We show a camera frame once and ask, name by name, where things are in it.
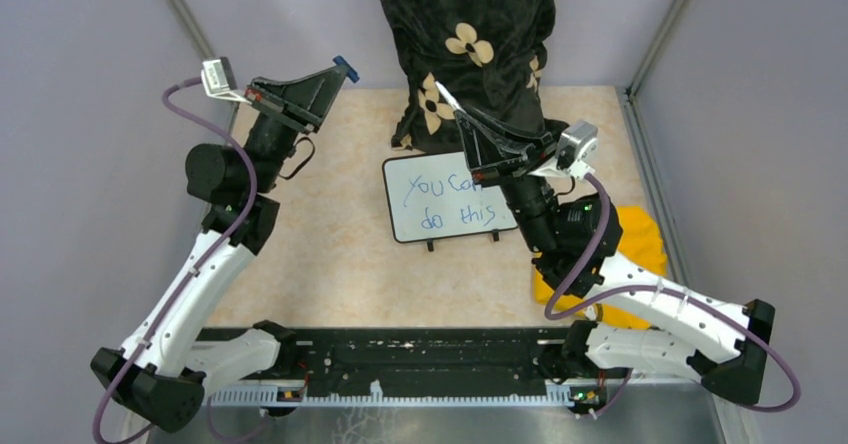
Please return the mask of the blue marker cap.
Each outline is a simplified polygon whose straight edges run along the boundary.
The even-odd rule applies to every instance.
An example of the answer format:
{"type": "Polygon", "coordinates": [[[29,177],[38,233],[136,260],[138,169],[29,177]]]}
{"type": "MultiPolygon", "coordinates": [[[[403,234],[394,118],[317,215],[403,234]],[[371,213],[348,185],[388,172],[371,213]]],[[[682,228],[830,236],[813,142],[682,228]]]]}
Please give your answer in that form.
{"type": "Polygon", "coordinates": [[[360,80],[360,76],[358,72],[350,65],[350,63],[341,55],[335,56],[332,59],[333,63],[339,67],[344,76],[352,83],[358,83],[360,80]]]}

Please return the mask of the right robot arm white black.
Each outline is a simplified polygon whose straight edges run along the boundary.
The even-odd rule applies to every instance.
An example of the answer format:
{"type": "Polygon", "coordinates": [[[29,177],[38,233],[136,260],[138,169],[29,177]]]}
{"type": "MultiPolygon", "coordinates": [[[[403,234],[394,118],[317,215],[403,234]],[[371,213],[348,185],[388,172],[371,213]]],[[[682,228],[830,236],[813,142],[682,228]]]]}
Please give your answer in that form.
{"type": "Polygon", "coordinates": [[[769,356],[774,308],[734,304],[668,280],[626,257],[623,230],[590,159],[598,130],[587,122],[516,131],[475,109],[457,110],[475,184],[499,189],[555,298],[608,302],[647,322],[573,325],[563,362],[576,376],[629,368],[691,379],[712,394],[756,406],[769,356]]]}

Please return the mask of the white whiteboard black frame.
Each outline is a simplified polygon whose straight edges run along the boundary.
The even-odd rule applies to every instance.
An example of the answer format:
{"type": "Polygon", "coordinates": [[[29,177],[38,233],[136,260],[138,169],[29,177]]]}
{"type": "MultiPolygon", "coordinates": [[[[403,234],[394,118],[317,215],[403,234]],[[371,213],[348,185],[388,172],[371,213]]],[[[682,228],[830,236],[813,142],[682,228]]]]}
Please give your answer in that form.
{"type": "Polygon", "coordinates": [[[476,184],[462,152],[395,157],[382,164],[393,238],[401,244],[517,228],[498,187],[476,184]]]}

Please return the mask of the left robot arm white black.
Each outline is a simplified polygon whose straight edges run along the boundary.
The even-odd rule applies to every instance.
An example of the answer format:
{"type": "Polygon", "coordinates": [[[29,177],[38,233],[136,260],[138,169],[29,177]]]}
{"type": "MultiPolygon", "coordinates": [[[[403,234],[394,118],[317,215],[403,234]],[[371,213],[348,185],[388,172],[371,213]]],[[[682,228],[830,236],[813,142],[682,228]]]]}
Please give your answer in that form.
{"type": "Polygon", "coordinates": [[[240,335],[202,342],[204,324],[225,291],[269,240],[279,204],[269,194],[285,161],[319,131],[346,82],[358,74],[342,57],[316,73],[289,81],[256,77],[245,88],[225,57],[203,62],[198,76],[164,91],[201,87],[212,99],[245,104],[257,117],[244,143],[227,131],[219,143],[194,146],[185,160],[188,193],[208,205],[184,264],[153,310],[122,344],[101,348],[91,369],[104,401],[173,433],[189,424],[218,391],[270,372],[305,375],[294,331],[258,322],[240,335]]]}

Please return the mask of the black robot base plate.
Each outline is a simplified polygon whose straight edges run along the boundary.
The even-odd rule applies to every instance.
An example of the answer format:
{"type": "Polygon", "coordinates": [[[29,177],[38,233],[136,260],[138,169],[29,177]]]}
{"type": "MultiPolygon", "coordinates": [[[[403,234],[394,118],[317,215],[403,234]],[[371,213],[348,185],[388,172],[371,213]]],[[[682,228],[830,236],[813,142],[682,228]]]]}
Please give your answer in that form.
{"type": "Polygon", "coordinates": [[[622,378],[565,350],[566,327],[297,328],[279,363],[252,380],[302,380],[309,397],[540,396],[548,383],[622,378]]]}

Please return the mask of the white marker pen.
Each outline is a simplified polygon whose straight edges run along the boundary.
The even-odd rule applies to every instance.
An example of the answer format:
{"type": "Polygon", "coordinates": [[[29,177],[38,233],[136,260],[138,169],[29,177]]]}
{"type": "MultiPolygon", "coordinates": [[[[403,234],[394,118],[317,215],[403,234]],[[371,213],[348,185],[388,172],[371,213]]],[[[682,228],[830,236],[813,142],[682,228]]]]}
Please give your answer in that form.
{"type": "Polygon", "coordinates": [[[441,98],[445,101],[444,104],[440,104],[438,107],[437,113],[439,116],[443,119],[452,119],[456,114],[468,116],[467,111],[441,82],[436,81],[435,86],[441,98]]]}

